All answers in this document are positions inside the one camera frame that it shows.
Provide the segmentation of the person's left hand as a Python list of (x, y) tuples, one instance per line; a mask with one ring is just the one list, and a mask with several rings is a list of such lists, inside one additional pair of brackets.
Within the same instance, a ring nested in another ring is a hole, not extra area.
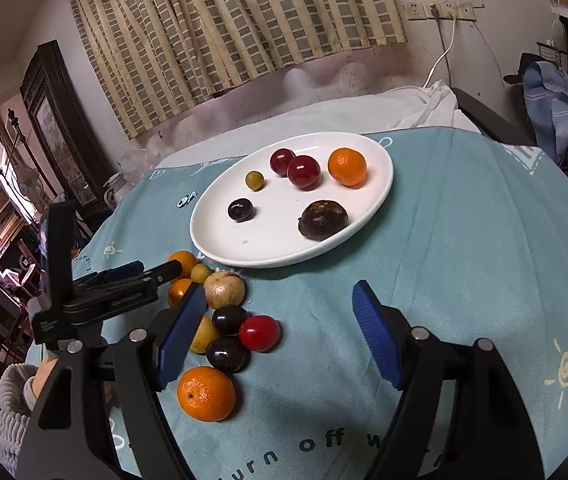
[(34, 407), (39, 400), (39, 396), (48, 381), (52, 370), (54, 370), (57, 361), (57, 358), (43, 361), (38, 367), (36, 374), (31, 376), (25, 382), (24, 391), (22, 393), (24, 394), (25, 402), (30, 411), (34, 410)]

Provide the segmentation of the grey ribbed sleeve forearm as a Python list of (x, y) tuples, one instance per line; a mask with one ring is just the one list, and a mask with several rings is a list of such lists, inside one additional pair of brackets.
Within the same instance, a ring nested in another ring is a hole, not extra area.
[(0, 464), (14, 477), (30, 415), (37, 403), (32, 381), (38, 368), (12, 364), (0, 378)]

